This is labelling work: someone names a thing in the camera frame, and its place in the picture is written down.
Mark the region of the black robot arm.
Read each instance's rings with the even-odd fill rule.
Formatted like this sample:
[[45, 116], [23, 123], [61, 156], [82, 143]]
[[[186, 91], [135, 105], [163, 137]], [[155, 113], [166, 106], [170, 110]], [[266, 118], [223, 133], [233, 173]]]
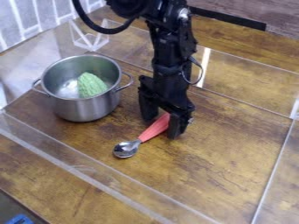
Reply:
[[186, 0], [107, 0], [111, 10], [127, 19], [143, 18], [154, 45], [154, 75], [141, 76], [142, 117], [151, 121], [162, 109], [171, 115], [167, 136], [175, 139], [187, 129], [195, 106], [189, 99], [193, 54], [193, 18]]

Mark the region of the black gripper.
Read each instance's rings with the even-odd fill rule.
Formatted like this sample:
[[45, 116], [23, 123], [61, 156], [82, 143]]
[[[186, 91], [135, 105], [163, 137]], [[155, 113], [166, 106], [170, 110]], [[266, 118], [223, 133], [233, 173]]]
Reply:
[[194, 120], [195, 106], [187, 96], [193, 63], [183, 62], [175, 66], [165, 66], [154, 62], [153, 66], [154, 76], [139, 77], [141, 113], [147, 122], [157, 118], [159, 108], [171, 113], [167, 137], [175, 139], [185, 133]]

